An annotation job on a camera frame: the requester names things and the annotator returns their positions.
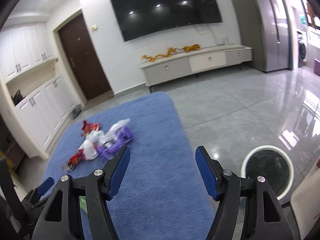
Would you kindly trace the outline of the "red Lays chip bag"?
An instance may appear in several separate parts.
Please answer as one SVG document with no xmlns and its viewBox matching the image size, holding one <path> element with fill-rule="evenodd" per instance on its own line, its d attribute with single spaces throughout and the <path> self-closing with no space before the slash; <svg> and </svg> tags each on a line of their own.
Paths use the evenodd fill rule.
<svg viewBox="0 0 320 240">
<path fill-rule="evenodd" d="M 75 155 L 71 156 L 69 158 L 69 160 L 62 165 L 62 169 L 67 171 L 67 172 L 71 172 L 76 168 L 76 166 L 80 162 L 85 161 L 85 160 L 86 160 L 86 158 L 85 158 L 85 155 L 84 155 L 84 150 L 82 150 L 82 149 L 77 150 Z"/>
</svg>

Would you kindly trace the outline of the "blue fluffy rug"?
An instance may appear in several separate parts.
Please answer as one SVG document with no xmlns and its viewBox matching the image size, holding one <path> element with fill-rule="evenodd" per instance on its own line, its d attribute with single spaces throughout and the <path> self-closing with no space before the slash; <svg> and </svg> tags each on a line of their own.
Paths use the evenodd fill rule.
<svg viewBox="0 0 320 240">
<path fill-rule="evenodd" d="M 172 100 L 156 92 L 88 121 L 108 130 L 129 119 L 130 162 L 118 194 L 107 203 L 120 239 L 205 239 L 212 208 Z"/>
</svg>

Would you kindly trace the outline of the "white round trash bin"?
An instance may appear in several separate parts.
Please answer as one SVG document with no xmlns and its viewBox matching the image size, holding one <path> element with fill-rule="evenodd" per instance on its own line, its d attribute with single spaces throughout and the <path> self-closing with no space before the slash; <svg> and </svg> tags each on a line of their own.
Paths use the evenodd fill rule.
<svg viewBox="0 0 320 240">
<path fill-rule="evenodd" d="M 293 163 L 280 148 L 272 145 L 258 146 L 251 150 L 241 165 L 241 177 L 264 177 L 278 200 L 290 191 L 294 180 Z"/>
</svg>

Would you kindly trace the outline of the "beige marble counter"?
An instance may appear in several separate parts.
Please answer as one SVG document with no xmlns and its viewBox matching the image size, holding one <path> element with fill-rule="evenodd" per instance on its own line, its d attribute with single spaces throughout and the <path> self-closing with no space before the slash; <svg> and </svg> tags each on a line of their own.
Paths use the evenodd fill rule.
<svg viewBox="0 0 320 240">
<path fill-rule="evenodd" d="M 290 204 L 299 230 L 304 239 L 319 219 L 319 167 L 313 165 L 310 172 L 293 192 Z"/>
</svg>

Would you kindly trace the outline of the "brown entrance door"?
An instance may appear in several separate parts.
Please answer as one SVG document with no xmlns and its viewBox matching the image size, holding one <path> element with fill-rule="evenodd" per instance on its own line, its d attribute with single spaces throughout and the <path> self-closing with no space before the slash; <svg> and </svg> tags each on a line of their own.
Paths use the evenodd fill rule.
<svg viewBox="0 0 320 240">
<path fill-rule="evenodd" d="M 112 92 L 82 14 L 58 31 L 65 55 L 86 99 Z"/>
</svg>

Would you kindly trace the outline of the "white wall cabinets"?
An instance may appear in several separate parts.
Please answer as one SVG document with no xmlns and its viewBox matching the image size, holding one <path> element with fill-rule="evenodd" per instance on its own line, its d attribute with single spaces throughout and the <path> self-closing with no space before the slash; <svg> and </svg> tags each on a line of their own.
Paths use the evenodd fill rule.
<svg viewBox="0 0 320 240">
<path fill-rule="evenodd" d="M 24 99 L 15 106 L 18 89 Z M 1 115 L 29 158 L 48 159 L 78 104 L 45 23 L 1 30 Z"/>
</svg>

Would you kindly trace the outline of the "translucent white plastic bag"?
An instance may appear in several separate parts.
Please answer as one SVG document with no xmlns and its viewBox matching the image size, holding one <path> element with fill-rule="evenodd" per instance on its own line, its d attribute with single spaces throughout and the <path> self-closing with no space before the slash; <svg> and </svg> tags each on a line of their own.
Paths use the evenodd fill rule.
<svg viewBox="0 0 320 240">
<path fill-rule="evenodd" d="M 111 128 L 105 134 L 106 141 L 115 140 L 116 131 L 120 130 L 123 127 L 127 127 L 129 123 L 130 123 L 130 118 L 119 120 L 117 123 L 112 125 Z"/>
</svg>

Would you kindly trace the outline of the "wall mounted black television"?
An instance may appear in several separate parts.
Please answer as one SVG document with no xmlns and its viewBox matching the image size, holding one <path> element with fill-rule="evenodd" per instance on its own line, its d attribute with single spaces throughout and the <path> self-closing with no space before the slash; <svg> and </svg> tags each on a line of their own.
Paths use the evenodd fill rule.
<svg viewBox="0 0 320 240">
<path fill-rule="evenodd" d="M 216 0 L 111 0 L 123 39 L 192 24 L 221 23 Z"/>
</svg>

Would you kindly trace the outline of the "white TV cabinet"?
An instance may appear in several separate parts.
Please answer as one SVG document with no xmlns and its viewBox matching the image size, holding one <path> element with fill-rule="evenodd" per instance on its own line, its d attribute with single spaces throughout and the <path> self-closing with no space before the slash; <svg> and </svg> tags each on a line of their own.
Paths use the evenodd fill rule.
<svg viewBox="0 0 320 240">
<path fill-rule="evenodd" d="M 181 77 L 252 61 L 252 48 L 232 44 L 183 52 L 141 64 L 147 87 Z"/>
</svg>

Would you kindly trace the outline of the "white tissue paper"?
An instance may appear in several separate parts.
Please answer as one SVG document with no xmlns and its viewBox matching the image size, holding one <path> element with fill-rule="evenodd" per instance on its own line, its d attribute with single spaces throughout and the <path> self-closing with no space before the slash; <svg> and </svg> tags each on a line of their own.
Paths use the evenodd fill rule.
<svg viewBox="0 0 320 240">
<path fill-rule="evenodd" d="M 78 150 L 82 153 L 83 159 L 86 161 L 93 160 L 98 156 L 95 145 L 88 139 L 81 144 Z"/>
</svg>

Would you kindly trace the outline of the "washing machine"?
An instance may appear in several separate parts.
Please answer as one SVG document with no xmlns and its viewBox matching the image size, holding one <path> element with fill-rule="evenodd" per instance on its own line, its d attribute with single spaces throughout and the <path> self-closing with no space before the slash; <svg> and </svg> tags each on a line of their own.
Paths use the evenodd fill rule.
<svg viewBox="0 0 320 240">
<path fill-rule="evenodd" d="M 298 38 L 298 66 L 302 67 L 306 63 L 307 57 L 307 39 L 306 34 L 302 31 L 297 31 Z"/>
</svg>

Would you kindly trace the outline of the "golden dragon ornament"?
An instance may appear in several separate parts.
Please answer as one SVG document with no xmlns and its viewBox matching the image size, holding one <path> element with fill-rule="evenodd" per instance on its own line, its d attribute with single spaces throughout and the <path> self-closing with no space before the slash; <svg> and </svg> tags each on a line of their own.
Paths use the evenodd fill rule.
<svg viewBox="0 0 320 240">
<path fill-rule="evenodd" d="M 155 62 L 157 59 L 162 59 L 162 58 L 168 58 L 171 57 L 172 55 L 175 55 L 177 53 L 177 48 L 170 47 L 167 49 L 167 52 L 165 54 L 157 54 L 155 56 L 150 56 L 150 55 L 142 55 L 141 60 L 146 60 L 149 62 Z"/>
</svg>

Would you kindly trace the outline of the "white printed plastic bag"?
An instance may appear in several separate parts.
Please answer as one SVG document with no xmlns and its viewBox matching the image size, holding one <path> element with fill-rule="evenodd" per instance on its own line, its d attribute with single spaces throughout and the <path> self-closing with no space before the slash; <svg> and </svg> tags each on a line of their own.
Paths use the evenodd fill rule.
<svg viewBox="0 0 320 240">
<path fill-rule="evenodd" d="M 92 144 L 104 144 L 103 138 L 105 133 L 102 130 L 94 130 L 86 135 L 86 139 L 89 140 Z"/>
</svg>

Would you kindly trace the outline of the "grey double door refrigerator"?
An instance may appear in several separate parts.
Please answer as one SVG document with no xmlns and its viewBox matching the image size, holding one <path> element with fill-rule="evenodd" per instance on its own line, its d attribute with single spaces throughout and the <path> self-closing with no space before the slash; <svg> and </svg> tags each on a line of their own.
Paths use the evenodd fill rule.
<svg viewBox="0 0 320 240">
<path fill-rule="evenodd" d="M 290 69 L 290 35 L 283 0 L 232 0 L 252 67 L 262 72 Z"/>
</svg>

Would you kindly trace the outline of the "purple plastic wrapper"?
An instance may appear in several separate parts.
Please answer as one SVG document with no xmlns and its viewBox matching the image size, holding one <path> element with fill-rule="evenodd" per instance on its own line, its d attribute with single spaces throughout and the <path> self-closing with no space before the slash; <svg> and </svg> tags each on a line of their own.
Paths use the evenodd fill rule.
<svg viewBox="0 0 320 240">
<path fill-rule="evenodd" d="M 122 126 L 116 130 L 110 129 L 105 135 L 100 136 L 95 148 L 102 158 L 109 160 L 132 140 L 133 134 L 129 128 Z"/>
</svg>

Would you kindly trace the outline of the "black bag on shelf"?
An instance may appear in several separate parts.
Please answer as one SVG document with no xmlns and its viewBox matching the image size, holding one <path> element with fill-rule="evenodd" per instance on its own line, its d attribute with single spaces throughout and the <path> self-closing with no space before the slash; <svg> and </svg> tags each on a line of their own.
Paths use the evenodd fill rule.
<svg viewBox="0 0 320 240">
<path fill-rule="evenodd" d="M 12 97 L 14 105 L 17 106 L 23 99 L 24 99 L 24 97 L 21 94 L 21 91 L 18 89 L 16 91 L 15 95 Z"/>
</svg>

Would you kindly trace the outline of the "grey slippers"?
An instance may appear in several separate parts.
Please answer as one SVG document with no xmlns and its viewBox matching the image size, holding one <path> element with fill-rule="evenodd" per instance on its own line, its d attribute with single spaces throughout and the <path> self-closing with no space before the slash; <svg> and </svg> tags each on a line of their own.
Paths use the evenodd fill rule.
<svg viewBox="0 0 320 240">
<path fill-rule="evenodd" d="M 82 112 L 82 108 L 80 106 L 76 106 L 73 110 L 72 110 L 72 118 L 73 120 L 75 120 Z"/>
</svg>

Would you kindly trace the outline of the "golden tiger ornament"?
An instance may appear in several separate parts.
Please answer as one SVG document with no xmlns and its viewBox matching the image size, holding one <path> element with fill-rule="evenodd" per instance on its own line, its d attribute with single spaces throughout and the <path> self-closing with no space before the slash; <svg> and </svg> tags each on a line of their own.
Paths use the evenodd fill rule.
<svg viewBox="0 0 320 240">
<path fill-rule="evenodd" d="M 199 44 L 193 44 L 191 46 L 184 46 L 181 50 L 183 50 L 186 53 L 192 52 L 192 51 L 198 51 L 201 49 L 201 46 Z"/>
</svg>

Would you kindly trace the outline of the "red triangular snack bag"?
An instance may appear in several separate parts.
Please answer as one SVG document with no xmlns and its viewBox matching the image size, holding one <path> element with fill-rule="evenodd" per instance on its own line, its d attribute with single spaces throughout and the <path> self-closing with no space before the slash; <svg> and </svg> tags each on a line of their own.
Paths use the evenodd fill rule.
<svg viewBox="0 0 320 240">
<path fill-rule="evenodd" d="M 84 120 L 82 123 L 81 135 L 85 137 L 92 131 L 98 131 L 99 129 L 100 129 L 100 123 L 90 123 Z"/>
</svg>

